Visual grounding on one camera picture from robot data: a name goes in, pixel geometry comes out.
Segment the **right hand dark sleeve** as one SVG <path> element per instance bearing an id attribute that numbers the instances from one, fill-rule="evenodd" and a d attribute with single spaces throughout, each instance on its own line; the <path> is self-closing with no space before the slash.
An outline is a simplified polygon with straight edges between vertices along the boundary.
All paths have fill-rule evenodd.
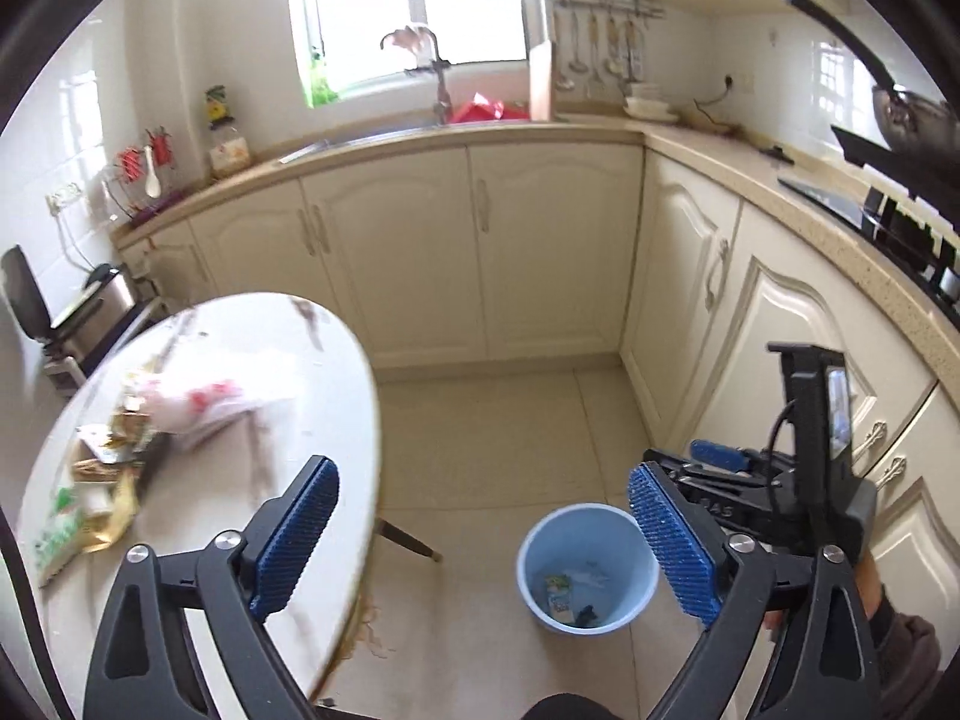
<path id="1" fill-rule="evenodd" d="M 880 642 L 889 632 L 895 611 L 885 593 L 884 583 L 880 580 L 874 556 L 866 553 L 854 569 L 854 582 L 862 601 L 864 614 L 869 621 L 872 639 Z"/>

